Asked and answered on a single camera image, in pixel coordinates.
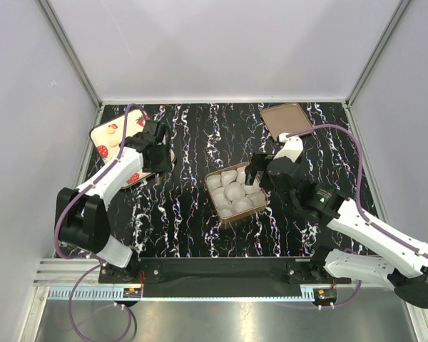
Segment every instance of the metal floor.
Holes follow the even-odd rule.
[[[340,289],[342,297],[351,289]],[[75,301],[79,322],[108,302]],[[349,306],[335,310],[301,310],[284,303],[141,302],[132,307],[138,328],[124,341],[416,341],[404,302],[391,291],[362,289]],[[80,341],[70,329],[67,301],[48,301],[38,342]],[[125,312],[109,308],[82,324],[80,330],[95,341],[119,337],[128,322]]]

